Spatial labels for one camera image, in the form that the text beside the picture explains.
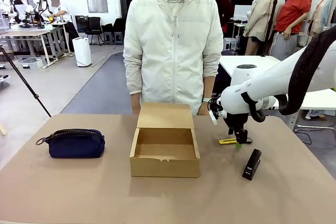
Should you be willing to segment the person's left hand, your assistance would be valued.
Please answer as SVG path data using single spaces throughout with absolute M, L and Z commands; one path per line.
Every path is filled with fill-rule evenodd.
M 198 114 L 197 115 L 209 116 L 208 103 L 207 102 L 203 102 L 202 103 L 202 105 L 200 106 L 200 108 L 198 110 Z

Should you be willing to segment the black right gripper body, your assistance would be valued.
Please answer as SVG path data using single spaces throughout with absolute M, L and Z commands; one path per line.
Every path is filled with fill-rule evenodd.
M 224 121 L 229 129 L 241 130 L 244 129 L 244 124 L 248 121 L 248 113 L 243 114 L 227 114 Z

